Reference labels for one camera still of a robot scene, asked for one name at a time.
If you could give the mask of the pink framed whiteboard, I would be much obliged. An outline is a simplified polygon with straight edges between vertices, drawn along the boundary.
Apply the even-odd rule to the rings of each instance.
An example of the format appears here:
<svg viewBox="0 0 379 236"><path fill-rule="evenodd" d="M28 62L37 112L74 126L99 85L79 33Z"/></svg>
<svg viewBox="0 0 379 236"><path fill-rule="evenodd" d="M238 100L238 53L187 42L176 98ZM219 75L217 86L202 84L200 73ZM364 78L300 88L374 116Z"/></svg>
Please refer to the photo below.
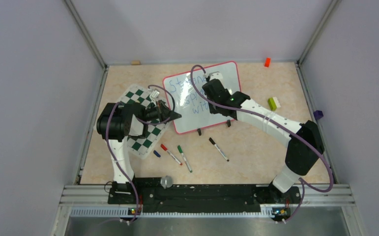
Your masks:
<svg viewBox="0 0 379 236"><path fill-rule="evenodd" d="M224 88L232 92L241 90L235 61L206 66L205 70L208 74L221 73ZM210 113L208 102L196 93L191 84L190 71L167 76L163 79L162 84L164 89L169 92L167 94L168 105L172 107L172 99L174 99L175 112L181 115L181 118L174 120L176 133L184 134L232 120L231 117Z"/></svg>

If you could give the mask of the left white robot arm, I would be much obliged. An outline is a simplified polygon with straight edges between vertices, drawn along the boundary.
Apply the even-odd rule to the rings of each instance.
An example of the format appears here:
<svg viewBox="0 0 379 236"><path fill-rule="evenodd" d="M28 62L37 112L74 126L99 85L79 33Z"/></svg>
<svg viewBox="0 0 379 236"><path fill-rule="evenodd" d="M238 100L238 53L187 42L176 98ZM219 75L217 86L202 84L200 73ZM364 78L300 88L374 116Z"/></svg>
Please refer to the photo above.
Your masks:
<svg viewBox="0 0 379 236"><path fill-rule="evenodd" d="M97 119L96 130L109 148L114 167L113 182L130 184L135 176L127 147L129 138L144 138L148 126L156 125L155 120L164 124L181 117L162 100L147 107L137 102L106 104Z"/></svg>

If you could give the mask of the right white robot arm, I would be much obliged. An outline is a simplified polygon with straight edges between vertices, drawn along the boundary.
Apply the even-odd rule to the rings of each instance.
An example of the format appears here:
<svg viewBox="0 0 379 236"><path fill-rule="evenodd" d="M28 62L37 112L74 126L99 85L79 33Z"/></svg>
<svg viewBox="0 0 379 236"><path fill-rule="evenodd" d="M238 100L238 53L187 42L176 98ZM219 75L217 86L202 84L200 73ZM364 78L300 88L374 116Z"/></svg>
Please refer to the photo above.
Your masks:
<svg viewBox="0 0 379 236"><path fill-rule="evenodd" d="M311 120L305 123L290 120L259 105L240 91L230 93L224 88L219 72L205 74L204 77L206 83L202 89L210 113L248 123L286 147L285 164L269 189L272 201L283 202L289 196L289 189L300 177L308 174L325 151L317 124Z"/></svg>

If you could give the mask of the blue marker cap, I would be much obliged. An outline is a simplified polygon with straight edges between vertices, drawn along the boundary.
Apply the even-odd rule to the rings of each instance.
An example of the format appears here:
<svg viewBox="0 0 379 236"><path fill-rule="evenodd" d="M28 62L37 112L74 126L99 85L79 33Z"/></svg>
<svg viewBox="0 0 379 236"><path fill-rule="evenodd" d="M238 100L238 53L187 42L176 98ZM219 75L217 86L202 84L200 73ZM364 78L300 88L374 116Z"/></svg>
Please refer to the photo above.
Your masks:
<svg viewBox="0 0 379 236"><path fill-rule="evenodd" d="M161 155L160 155L157 151L154 150L153 153L154 153L158 158L161 157Z"/></svg>

